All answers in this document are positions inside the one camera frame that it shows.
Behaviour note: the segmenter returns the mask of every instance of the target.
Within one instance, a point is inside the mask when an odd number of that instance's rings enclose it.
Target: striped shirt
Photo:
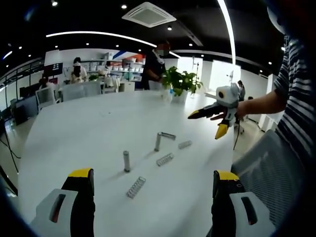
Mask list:
[[[282,66],[275,86],[286,98],[286,108],[276,132],[307,165],[312,161],[315,101],[312,78],[304,56],[304,46],[285,36]]]

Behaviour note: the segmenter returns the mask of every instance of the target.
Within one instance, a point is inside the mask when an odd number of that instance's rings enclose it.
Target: black ceiling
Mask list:
[[[84,48],[113,48],[138,52],[151,47],[134,41],[98,35],[67,35],[46,38],[45,35],[64,31],[100,31],[134,37],[151,43],[167,39],[171,49],[197,49],[231,54],[228,31],[217,0],[171,1],[149,0],[181,21],[203,44],[197,46],[178,24],[147,28],[121,17],[143,0],[77,1],[58,0],[53,7],[51,0],[6,1],[2,7],[0,75],[10,68],[39,56],[46,51]],[[225,0],[229,9],[235,36],[236,54],[263,65],[267,73],[277,72],[281,58],[283,36],[269,21],[266,6],[260,0]],[[121,4],[127,4],[126,10]]]

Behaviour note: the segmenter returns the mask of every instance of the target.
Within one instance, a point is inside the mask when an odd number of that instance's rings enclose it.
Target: ceiling light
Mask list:
[[[12,53],[12,51],[8,52],[2,59],[5,59],[7,56],[9,56]]]
[[[120,37],[120,38],[124,38],[127,40],[133,40],[136,42],[144,43],[144,44],[150,45],[151,47],[157,47],[157,45],[155,45],[153,43],[149,43],[147,41],[143,41],[141,39],[136,39],[133,37],[123,36],[123,35],[118,35],[118,34],[113,34],[113,33],[99,32],[99,31],[68,31],[68,32],[60,32],[60,33],[46,35],[46,37],[48,38],[48,37],[53,37],[53,36],[63,36],[63,35],[71,35],[71,34],[95,34],[95,35],[104,35],[104,36],[114,36],[114,37]],[[173,52],[170,52],[170,54],[177,57],[177,58],[181,58],[178,54],[175,54]]]
[[[233,65],[235,65],[236,64],[236,50],[235,50],[235,40],[234,40],[232,22],[231,22],[231,19],[229,17],[228,10],[227,10],[227,7],[225,5],[224,0],[217,0],[217,1],[218,1],[218,4],[222,10],[222,13],[224,15],[224,19],[226,22],[229,40],[231,42],[231,48],[232,48],[232,61],[233,61]]]

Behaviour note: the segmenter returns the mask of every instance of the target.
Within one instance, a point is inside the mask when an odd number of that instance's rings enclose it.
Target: round table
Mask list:
[[[218,121],[187,119],[212,104],[203,95],[186,103],[164,102],[156,91],[122,92],[81,98],[43,108],[25,144],[19,173],[19,202],[27,223],[36,206],[69,173],[92,167],[96,237],[205,237],[212,226],[213,171],[230,170],[233,129],[219,140]],[[162,137],[154,152],[158,132]],[[190,147],[178,144],[192,140]],[[124,173],[123,151],[131,172]],[[158,167],[156,160],[175,157]],[[139,176],[146,183],[134,199],[125,193]]]

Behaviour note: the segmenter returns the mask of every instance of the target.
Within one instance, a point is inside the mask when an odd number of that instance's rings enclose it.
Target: potted plant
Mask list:
[[[94,81],[97,80],[99,77],[96,74],[92,74],[91,76],[89,76],[89,81]]]
[[[195,73],[188,73],[184,71],[179,73],[176,67],[171,67],[163,74],[162,85],[165,89],[173,89],[172,101],[184,103],[188,91],[194,94],[198,89],[203,86],[203,83],[198,81],[197,75]]]

